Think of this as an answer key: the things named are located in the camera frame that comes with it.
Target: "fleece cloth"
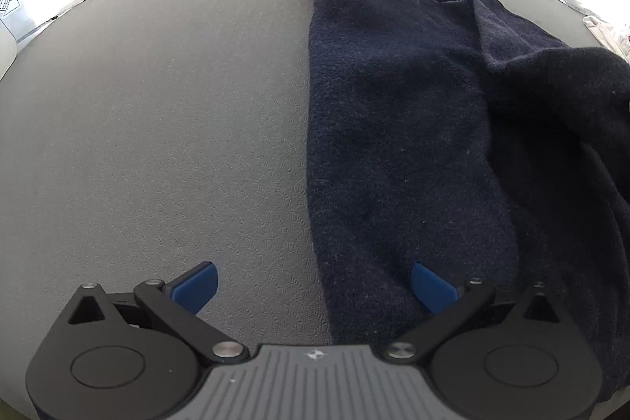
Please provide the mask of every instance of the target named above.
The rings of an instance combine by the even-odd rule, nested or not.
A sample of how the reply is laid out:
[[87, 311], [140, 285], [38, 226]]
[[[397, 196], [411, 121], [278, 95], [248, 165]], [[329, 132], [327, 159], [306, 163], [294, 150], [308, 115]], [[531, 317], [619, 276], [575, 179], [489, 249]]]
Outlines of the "fleece cloth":
[[606, 374], [630, 373], [630, 68], [497, 0], [314, 0], [307, 195], [337, 343], [428, 318], [453, 280], [542, 280]]

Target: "textured gray surface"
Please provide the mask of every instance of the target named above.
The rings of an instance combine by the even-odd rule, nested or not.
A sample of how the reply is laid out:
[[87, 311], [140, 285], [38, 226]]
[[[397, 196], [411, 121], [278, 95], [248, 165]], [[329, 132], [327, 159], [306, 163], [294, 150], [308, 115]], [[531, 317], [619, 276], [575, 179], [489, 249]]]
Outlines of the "textured gray surface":
[[[501, 0], [595, 45], [555, 0]], [[88, 0], [0, 82], [0, 397], [77, 285], [211, 259], [201, 317], [253, 347], [328, 329], [305, 197], [312, 0]]]
[[464, 420], [414, 366], [368, 346], [263, 346], [254, 359], [210, 373], [169, 420]]

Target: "blue gripper pad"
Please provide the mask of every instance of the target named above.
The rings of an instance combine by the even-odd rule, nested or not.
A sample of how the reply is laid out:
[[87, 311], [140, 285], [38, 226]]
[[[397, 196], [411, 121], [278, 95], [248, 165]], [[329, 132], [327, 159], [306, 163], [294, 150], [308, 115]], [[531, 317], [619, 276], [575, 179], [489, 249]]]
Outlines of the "blue gripper pad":
[[411, 270], [411, 289], [432, 315], [437, 315], [459, 299], [457, 288], [419, 262]]
[[196, 315], [217, 293], [219, 272], [212, 262], [202, 262], [170, 282], [169, 297], [188, 312]]

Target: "arrow sticker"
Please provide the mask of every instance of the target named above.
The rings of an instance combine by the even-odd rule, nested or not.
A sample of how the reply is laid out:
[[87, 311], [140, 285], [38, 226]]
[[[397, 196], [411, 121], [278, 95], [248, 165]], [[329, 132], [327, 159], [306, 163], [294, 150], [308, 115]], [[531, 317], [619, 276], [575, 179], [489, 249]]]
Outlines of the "arrow sticker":
[[13, 10], [20, 7], [20, 1], [18, 0], [0, 0], [0, 12], [3, 12], [1, 16], [5, 17]]

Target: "circular joint cover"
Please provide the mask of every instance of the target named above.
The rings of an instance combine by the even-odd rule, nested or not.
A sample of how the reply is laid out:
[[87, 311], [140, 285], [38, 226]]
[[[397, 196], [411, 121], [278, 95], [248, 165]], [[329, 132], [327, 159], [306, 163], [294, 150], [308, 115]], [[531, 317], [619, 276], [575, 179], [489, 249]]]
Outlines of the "circular joint cover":
[[192, 393], [199, 368], [172, 336], [108, 320], [51, 332], [26, 373], [40, 413], [54, 420], [163, 418]]
[[448, 405], [486, 420], [588, 418], [603, 381], [574, 325], [525, 320], [456, 336], [430, 373]]

